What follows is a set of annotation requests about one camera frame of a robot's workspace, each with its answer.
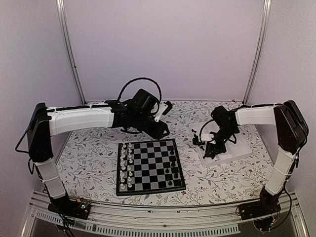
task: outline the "black square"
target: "black square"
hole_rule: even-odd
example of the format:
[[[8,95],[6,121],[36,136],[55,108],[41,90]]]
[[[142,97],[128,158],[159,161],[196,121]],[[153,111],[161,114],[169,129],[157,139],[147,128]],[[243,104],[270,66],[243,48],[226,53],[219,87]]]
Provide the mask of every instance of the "black square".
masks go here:
[[[150,183],[143,184],[143,190],[151,189]]]
[[[149,169],[156,169],[156,164],[149,164],[148,167]]]
[[[170,163],[169,162],[164,162],[163,163],[164,168],[170,168]]]
[[[141,184],[143,182],[142,177],[135,177],[135,184]]]
[[[167,146],[167,150],[168,150],[168,151],[173,151],[174,148],[173,148],[173,146]]]
[[[134,191],[135,190],[135,184],[132,184],[132,187],[130,187],[130,188],[127,186],[127,190],[128,191]]]
[[[176,161],[176,157],[175,157],[175,156],[170,156],[170,157],[169,157],[169,160],[170,160],[170,161]]]
[[[141,159],[140,154],[135,154],[135,155],[134,155],[134,159]]]
[[[162,155],[163,157],[168,157],[168,156],[169,156],[168,152],[161,152],[161,155]]]
[[[156,157],[155,160],[156,160],[156,163],[162,163],[162,158],[161,157]]]
[[[158,177],[157,176],[150,176],[149,177],[150,182],[158,182]]]
[[[141,159],[141,164],[148,164],[148,159]]]
[[[154,152],[161,152],[161,148],[160,147],[154,147]]]
[[[160,146],[161,146],[161,147],[165,147],[166,145],[167,145],[167,143],[166,143],[165,141],[161,141],[161,142],[160,142]]]
[[[149,176],[149,170],[142,170],[142,176]]]
[[[164,169],[157,169],[157,175],[163,175]]]
[[[167,187],[166,182],[165,181],[158,182],[158,187],[160,189],[166,188]]]
[[[155,157],[155,153],[148,153],[147,156],[148,156],[148,158],[154,158]]]
[[[173,174],[179,173],[178,167],[172,167],[172,168],[171,168],[171,173],[173,173]]]
[[[173,185],[174,185],[175,187],[181,186],[181,180],[180,180],[180,179],[173,180]]]
[[[134,170],[135,171],[142,170],[142,165],[141,164],[134,165]]]
[[[172,180],[172,174],[166,174],[164,177],[166,180]]]

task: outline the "table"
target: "table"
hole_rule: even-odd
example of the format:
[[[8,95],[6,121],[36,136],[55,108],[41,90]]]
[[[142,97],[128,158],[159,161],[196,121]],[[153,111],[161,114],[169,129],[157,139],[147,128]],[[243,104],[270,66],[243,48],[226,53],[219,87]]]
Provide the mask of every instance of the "table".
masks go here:
[[[117,150],[120,142],[152,140],[147,134],[126,134],[120,129],[93,128],[73,131],[57,168],[70,196],[94,201],[152,206],[192,206],[258,198],[273,163],[255,126],[240,126],[252,149],[244,159],[204,168],[192,145],[188,124],[210,120],[220,105],[230,110],[235,102],[172,101],[173,109],[162,120],[175,138],[187,189],[141,196],[116,196]]]

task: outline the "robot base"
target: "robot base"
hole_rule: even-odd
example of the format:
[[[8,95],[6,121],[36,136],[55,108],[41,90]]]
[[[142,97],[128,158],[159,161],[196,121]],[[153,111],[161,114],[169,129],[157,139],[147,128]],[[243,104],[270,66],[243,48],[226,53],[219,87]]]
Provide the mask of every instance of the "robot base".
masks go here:
[[[260,211],[260,201],[241,204],[238,209],[242,220],[248,220],[281,211],[280,204],[276,202],[269,206],[269,208],[265,208],[265,211],[262,212]]]
[[[71,201],[71,206],[78,206],[78,203],[76,201]],[[72,211],[66,211],[59,214],[63,214],[65,216],[70,216],[78,219],[87,220],[90,214],[91,205],[87,205],[85,209],[77,208],[77,210],[74,208]],[[48,205],[48,210],[51,212],[58,213],[58,211],[55,208],[55,205],[50,203]]]

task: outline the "metal frame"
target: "metal frame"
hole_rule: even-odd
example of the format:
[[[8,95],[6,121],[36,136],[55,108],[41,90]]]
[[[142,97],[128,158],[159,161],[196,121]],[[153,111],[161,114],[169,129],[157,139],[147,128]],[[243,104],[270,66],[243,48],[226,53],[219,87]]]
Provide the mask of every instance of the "metal frame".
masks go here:
[[[309,237],[298,200],[294,193],[290,195],[293,200],[291,214],[297,234],[299,237]],[[282,194],[279,202],[281,212],[288,212],[288,196]],[[34,192],[25,217],[22,237],[30,236],[35,218],[61,225],[60,217],[47,210],[48,204],[47,194]],[[223,205],[159,207],[93,202],[88,220],[76,219],[72,228],[106,236],[128,236],[129,233],[132,233],[131,236],[143,237],[153,237],[158,234],[161,237],[225,236],[229,234],[228,230],[234,234],[239,233],[238,224],[264,218],[242,221],[241,217],[235,214],[238,205],[240,202]]]
[[[66,12],[65,12],[65,6],[64,6],[64,0],[56,0],[57,2],[57,9],[58,9],[58,16],[59,16],[59,21],[60,21],[60,26],[61,30],[63,33],[63,38],[66,46],[66,51],[69,59],[69,63],[71,65],[72,69],[72,74],[75,80],[75,86],[77,89],[78,96],[80,98],[80,101],[82,104],[86,104],[87,101],[84,97],[83,89],[81,86],[81,82],[79,79],[79,74],[77,71],[77,67],[75,64],[75,58],[73,54],[73,50],[71,47],[71,42],[70,42],[70,36],[69,36],[69,31],[68,31],[68,25],[67,25],[67,19],[66,19]],[[268,27],[268,21],[269,21],[269,14],[270,14],[270,6],[271,6],[271,0],[264,0],[264,5],[263,5],[263,13],[262,13],[262,18],[261,18],[261,27],[260,27],[260,33],[259,33],[259,38],[258,38],[258,43],[257,43],[257,48],[256,48],[256,53],[255,53],[255,58],[252,64],[248,84],[246,87],[246,91],[243,97],[242,102],[244,104],[247,104],[250,98],[250,94],[254,85],[255,77],[257,74],[258,70],[258,65],[260,61],[260,56],[263,48],[263,42],[265,39],[266,35],[266,30]]]
[[[67,51],[70,67],[71,67],[72,74],[74,77],[75,86],[77,89],[79,99],[80,99],[81,103],[84,105],[84,104],[86,104],[86,100],[84,97],[83,89],[81,86],[79,74],[77,71],[76,63],[75,63],[73,50],[72,50],[71,43],[70,43],[70,36],[69,36],[69,31],[68,31],[68,26],[67,26],[64,0],[56,0],[56,3],[57,3],[57,10],[58,10],[60,27],[61,27],[62,34],[63,34],[64,43],[66,46],[66,51]]]
[[[248,104],[249,98],[251,95],[251,91],[255,82],[255,78],[257,75],[258,71],[258,66],[260,62],[260,56],[263,48],[263,43],[264,39],[266,36],[266,31],[268,27],[268,21],[269,21],[269,14],[270,14],[270,6],[271,6],[271,0],[265,0],[264,5],[263,5],[263,13],[262,13],[262,18],[261,18],[261,27],[260,27],[260,33],[259,33],[259,38],[258,38],[258,44],[256,48],[256,53],[255,53],[255,58],[253,60],[251,72],[250,72],[250,77],[249,81],[246,87],[245,94],[243,96],[242,102],[244,104]]]

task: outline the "chessboard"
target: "chessboard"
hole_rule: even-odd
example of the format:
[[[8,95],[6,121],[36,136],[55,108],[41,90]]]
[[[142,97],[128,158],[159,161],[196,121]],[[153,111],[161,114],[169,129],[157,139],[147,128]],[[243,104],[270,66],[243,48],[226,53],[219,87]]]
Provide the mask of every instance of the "chessboard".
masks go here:
[[[118,145],[117,196],[185,189],[174,139]]]

